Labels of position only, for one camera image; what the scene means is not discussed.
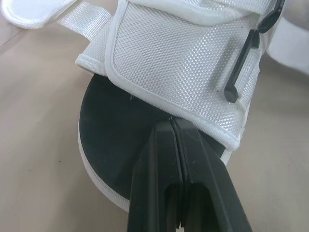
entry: white padded cushion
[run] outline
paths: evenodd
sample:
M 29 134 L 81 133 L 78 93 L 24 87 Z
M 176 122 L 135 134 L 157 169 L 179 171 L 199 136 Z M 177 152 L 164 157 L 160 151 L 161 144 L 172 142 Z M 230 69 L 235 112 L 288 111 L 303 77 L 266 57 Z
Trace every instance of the white padded cushion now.
M 250 51 L 236 83 L 235 104 L 225 99 L 224 87 L 258 19 L 250 14 L 207 27 L 120 0 L 106 47 L 107 76 L 132 95 L 192 121 L 233 151 L 244 131 L 263 51 Z
M 282 18 L 267 53 L 281 64 L 309 75 L 309 30 Z
M 55 21 L 77 0 L 2 0 L 4 17 L 21 28 L 37 29 Z

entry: white padded strap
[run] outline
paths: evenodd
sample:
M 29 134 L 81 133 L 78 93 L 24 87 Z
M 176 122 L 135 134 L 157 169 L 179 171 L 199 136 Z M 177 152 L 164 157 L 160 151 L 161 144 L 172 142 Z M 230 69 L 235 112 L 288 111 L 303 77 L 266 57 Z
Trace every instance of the white padded strap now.
M 111 14 L 104 8 L 78 1 L 59 17 L 57 23 L 92 40 L 110 18 Z
M 39 29 L 56 21 L 89 40 L 111 18 L 104 8 L 82 0 L 2 0 L 1 12 L 21 28 Z
M 161 10 L 202 26 L 225 24 L 251 14 L 249 11 L 211 0 L 129 0 L 129 2 Z
M 215 0 L 236 8 L 251 11 L 260 15 L 266 15 L 276 3 L 276 0 Z

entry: textured fabric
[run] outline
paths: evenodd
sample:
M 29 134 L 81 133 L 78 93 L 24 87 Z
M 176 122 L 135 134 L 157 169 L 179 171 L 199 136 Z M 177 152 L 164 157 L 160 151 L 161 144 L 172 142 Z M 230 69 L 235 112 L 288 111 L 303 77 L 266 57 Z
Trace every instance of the textured fabric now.
M 108 38 L 107 75 L 142 100 L 192 121 L 233 151 L 242 136 L 262 51 L 249 53 L 235 104 L 225 99 L 224 87 L 258 19 L 251 14 L 202 27 L 149 7 L 120 4 Z
M 201 26 L 225 24 L 251 14 L 249 11 L 231 6 L 222 7 L 207 0 L 129 0 L 129 2 L 167 12 Z
M 211 0 L 185 0 L 191 4 L 194 4 L 196 6 L 200 6 L 203 7 L 205 9 L 209 9 L 209 10 L 223 10 L 225 7 L 228 7 L 228 5 L 226 4 L 221 4 L 218 2 L 214 2 Z
M 275 6 L 277 0 L 216 0 L 216 2 L 228 4 L 243 10 L 265 15 L 269 9 Z
M 83 1 L 72 5 L 57 23 L 92 40 L 110 18 L 111 14 L 104 8 Z
M 105 72 L 105 49 L 112 18 L 104 25 L 99 33 L 90 42 L 85 51 L 80 54 L 76 64 L 92 73 L 106 76 Z

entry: beige surface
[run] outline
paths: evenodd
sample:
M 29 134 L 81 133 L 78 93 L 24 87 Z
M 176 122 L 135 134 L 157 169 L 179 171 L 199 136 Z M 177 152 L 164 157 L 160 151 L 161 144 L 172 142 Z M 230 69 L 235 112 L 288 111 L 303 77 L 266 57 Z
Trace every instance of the beige surface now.
M 0 47 L 1 232 L 126 231 L 127 213 L 94 186 L 78 150 L 91 75 L 74 62 L 87 44 L 50 25 Z M 228 169 L 254 232 L 307 232 L 309 77 L 268 58 L 261 70 Z

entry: white rim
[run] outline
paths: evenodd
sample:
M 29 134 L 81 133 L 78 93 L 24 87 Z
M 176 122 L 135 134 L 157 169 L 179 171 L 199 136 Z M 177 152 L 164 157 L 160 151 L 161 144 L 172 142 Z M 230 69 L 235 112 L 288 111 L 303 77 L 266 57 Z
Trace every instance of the white rim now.
M 129 212 L 129 206 L 130 201 L 122 196 L 120 196 L 118 193 L 116 193 L 114 190 L 111 189 L 93 170 L 91 167 L 89 161 L 86 158 L 86 155 L 83 150 L 80 132 L 79 132 L 79 123 L 78 123 L 78 146 L 79 151 L 82 156 L 82 160 L 85 166 L 85 169 L 90 176 L 90 179 L 93 181 L 93 183 L 97 186 L 97 188 L 115 205 L 117 205 L 119 208 Z

